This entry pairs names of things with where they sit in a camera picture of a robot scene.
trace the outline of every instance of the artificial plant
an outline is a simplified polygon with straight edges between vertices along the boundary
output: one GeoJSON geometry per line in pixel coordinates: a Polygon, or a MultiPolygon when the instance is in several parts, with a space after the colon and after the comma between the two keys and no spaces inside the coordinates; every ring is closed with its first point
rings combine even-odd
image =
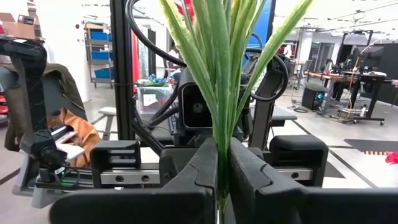
{"type": "Polygon", "coordinates": [[[251,90],[277,49],[306,13],[312,0],[302,0],[271,36],[258,60],[243,97],[239,97],[243,57],[266,0],[193,0],[190,20],[174,0],[159,0],[168,28],[184,62],[210,110],[213,137],[218,147],[221,219],[228,196],[228,149],[239,115],[251,90]]]}

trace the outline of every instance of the black floor mat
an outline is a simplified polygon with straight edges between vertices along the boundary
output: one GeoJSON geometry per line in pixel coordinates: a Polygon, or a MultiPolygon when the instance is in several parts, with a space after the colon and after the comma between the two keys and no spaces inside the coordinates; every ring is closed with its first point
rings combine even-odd
{"type": "Polygon", "coordinates": [[[344,139],[355,149],[367,153],[367,152],[398,152],[398,142],[395,141],[374,141],[374,140],[362,140],[362,139],[344,139]]]}
{"type": "Polygon", "coordinates": [[[338,170],[329,162],[326,163],[325,177],[345,178],[343,174],[338,172],[338,170]]]}

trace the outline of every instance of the concrete floor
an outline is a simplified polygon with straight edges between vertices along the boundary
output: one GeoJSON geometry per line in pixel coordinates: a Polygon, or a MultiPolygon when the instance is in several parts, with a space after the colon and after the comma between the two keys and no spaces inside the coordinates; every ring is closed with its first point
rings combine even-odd
{"type": "MultiPolygon", "coordinates": [[[[85,104],[90,121],[98,119],[101,115],[98,110],[105,106],[114,106],[114,90],[108,85],[98,85],[91,91],[92,100],[85,104]]],[[[291,90],[277,100],[277,105],[286,110],[291,106],[291,90]]],[[[319,118],[315,113],[296,113],[297,123],[288,121],[283,128],[274,128],[275,135],[280,134],[307,134],[310,132],[331,146],[328,162],[340,172],[344,178],[325,177],[323,187],[326,188],[369,188],[369,187],[398,187],[398,166],[390,166],[384,162],[385,156],[365,155],[356,149],[350,149],[344,139],[369,139],[395,141],[398,131],[398,110],[388,105],[377,104],[375,116],[386,118],[386,124],[380,126],[378,122],[363,122],[359,124],[341,124],[332,119],[319,118]]],[[[103,130],[105,119],[97,122],[97,130],[103,130]]],[[[117,131],[116,119],[112,131],[117,131]]],[[[0,129],[0,145],[4,144],[6,129],[0,129]]],[[[117,134],[112,134],[111,139],[117,139],[117,134]]],[[[142,149],[143,162],[157,162],[158,157],[151,149],[142,149]]],[[[0,179],[18,169],[23,160],[23,155],[0,149],[0,179]]],[[[49,207],[35,209],[30,206],[31,198],[11,194],[16,177],[0,185],[0,223],[13,224],[44,224],[48,223],[47,214],[49,207]]]]}

